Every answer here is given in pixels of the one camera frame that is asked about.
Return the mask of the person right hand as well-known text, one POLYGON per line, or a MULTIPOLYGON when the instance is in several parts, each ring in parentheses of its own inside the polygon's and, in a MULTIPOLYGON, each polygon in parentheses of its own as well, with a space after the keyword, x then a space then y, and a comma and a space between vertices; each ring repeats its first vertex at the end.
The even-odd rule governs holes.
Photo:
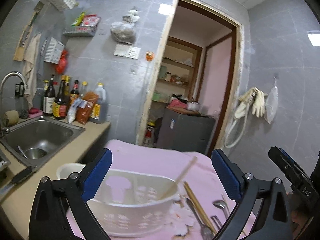
POLYGON ((303 232, 312 221, 308 214, 308 205, 302 200, 301 196, 293 191, 287 194, 292 220, 293 239, 301 239, 303 232))

